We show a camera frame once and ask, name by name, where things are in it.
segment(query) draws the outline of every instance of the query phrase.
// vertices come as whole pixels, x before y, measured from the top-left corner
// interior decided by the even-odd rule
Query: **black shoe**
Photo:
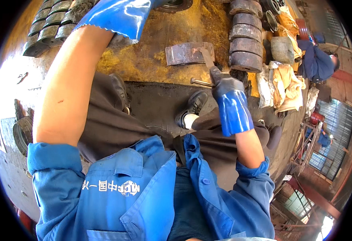
[[[117,93],[120,96],[121,103],[122,103],[122,111],[130,115],[131,114],[130,104],[128,101],[124,80],[119,75],[116,75],[116,74],[111,74],[109,76],[111,77],[111,84],[113,85],[114,89],[117,91]]]
[[[188,99],[187,108],[182,112],[180,112],[178,115],[176,115],[175,123],[179,127],[183,129],[187,129],[185,127],[184,117],[187,114],[199,115],[201,109],[204,107],[205,103],[207,103],[207,100],[208,100],[208,94],[204,90],[199,90],[193,93],[192,96]]]

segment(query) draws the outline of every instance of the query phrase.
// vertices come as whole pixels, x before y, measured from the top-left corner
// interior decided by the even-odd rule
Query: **jacket pocket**
[[[126,241],[131,240],[127,232],[113,232],[113,231],[98,231],[86,230],[88,241],[101,241],[101,240],[115,240]]]

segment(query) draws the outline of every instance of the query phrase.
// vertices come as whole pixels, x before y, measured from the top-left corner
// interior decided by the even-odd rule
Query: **white sock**
[[[185,128],[192,130],[192,124],[198,117],[199,116],[195,114],[187,114],[184,116]]]

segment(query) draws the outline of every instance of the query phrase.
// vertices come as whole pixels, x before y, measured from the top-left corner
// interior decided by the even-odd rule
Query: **blue uniform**
[[[192,185],[217,239],[274,238],[268,157],[256,169],[237,161],[239,177],[226,192],[217,186],[193,135],[184,137],[184,150]],[[93,163],[84,175],[76,147],[29,144],[28,169],[41,210],[38,239],[166,240],[174,218],[175,157],[153,136]]]

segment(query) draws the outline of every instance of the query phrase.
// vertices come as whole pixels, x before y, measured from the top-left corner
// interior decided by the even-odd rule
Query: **blue rubber glove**
[[[84,25],[94,25],[128,37],[135,44],[140,40],[150,10],[166,2],[167,0],[100,0],[73,31]]]
[[[231,75],[222,73],[216,66],[210,69],[210,73],[216,84],[212,95],[219,105],[223,135],[229,137],[253,129],[244,84]]]

